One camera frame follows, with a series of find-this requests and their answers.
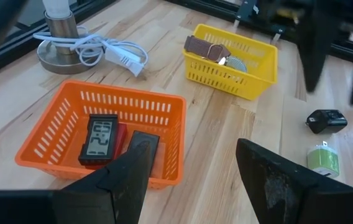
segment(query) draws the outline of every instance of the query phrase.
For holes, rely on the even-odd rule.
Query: watch strap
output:
[[[208,60],[219,62],[222,58],[231,55],[230,51],[223,44],[212,44],[199,38],[188,36],[186,38],[184,49],[187,52],[195,53]]]

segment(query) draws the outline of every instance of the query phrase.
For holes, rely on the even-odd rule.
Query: wooden surface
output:
[[[104,85],[160,91],[186,98],[185,173],[176,187],[148,190],[140,223],[257,223],[235,159],[238,138],[306,164],[310,147],[326,140],[341,155],[337,179],[353,186],[353,108],[348,97],[353,64],[329,57],[314,95],[305,91],[296,45],[279,41],[278,83],[247,101],[185,78],[181,54],[186,36],[199,23],[232,30],[232,24],[161,0],[122,0],[83,23],[91,32],[129,40],[149,52],[143,75],[103,61],[79,75],[45,71],[35,52],[0,71],[0,189],[58,189],[71,181],[19,167],[14,156],[62,81],[72,78]],[[270,37],[238,34],[269,43]],[[315,109],[335,108],[349,125],[317,136],[304,125]]]

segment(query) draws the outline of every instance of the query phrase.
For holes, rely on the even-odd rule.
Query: black digital clock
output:
[[[91,114],[88,133],[78,160],[83,166],[105,165],[112,161],[116,147],[118,118],[114,114]]]

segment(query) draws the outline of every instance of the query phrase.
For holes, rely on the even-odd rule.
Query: black object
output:
[[[105,165],[112,161],[118,126],[116,114],[89,115],[88,134],[78,157],[81,165]]]
[[[236,159],[260,224],[353,224],[353,187],[246,139]]]
[[[337,133],[348,125],[339,110],[316,110],[306,119],[306,125],[313,133]]]
[[[352,0],[243,0],[240,6],[220,0],[167,1],[296,43],[308,92],[315,91],[328,54],[353,62]],[[296,20],[279,11],[293,12]]]
[[[156,148],[157,150],[159,140],[160,140],[160,136],[144,133],[142,131],[134,131],[134,133],[132,133],[131,141],[129,142],[129,145],[128,145],[128,151],[137,147],[137,145],[140,144],[140,142],[142,141],[149,142],[150,147]],[[156,154],[152,154],[151,160],[154,160],[155,156]]]
[[[76,22],[79,23],[115,1],[116,0],[77,0],[70,8],[73,11]],[[0,45],[0,69],[37,48],[41,41],[33,38],[34,33],[49,32],[48,25],[45,23],[43,16],[40,21],[29,25],[28,29],[25,27],[25,29],[5,38],[9,29],[12,27],[9,26],[9,24],[14,24],[23,9],[22,3],[25,2],[27,2],[27,0],[0,0],[0,43],[2,43]]]
[[[61,190],[0,191],[0,224],[135,224],[157,148],[142,141]]]

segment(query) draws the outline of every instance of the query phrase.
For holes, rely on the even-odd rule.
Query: lamp base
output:
[[[78,54],[60,54],[50,41],[43,41],[37,48],[37,55],[41,65],[48,71],[63,75],[72,75],[85,72],[93,66],[83,65]],[[97,57],[87,58],[87,63],[92,63]]]

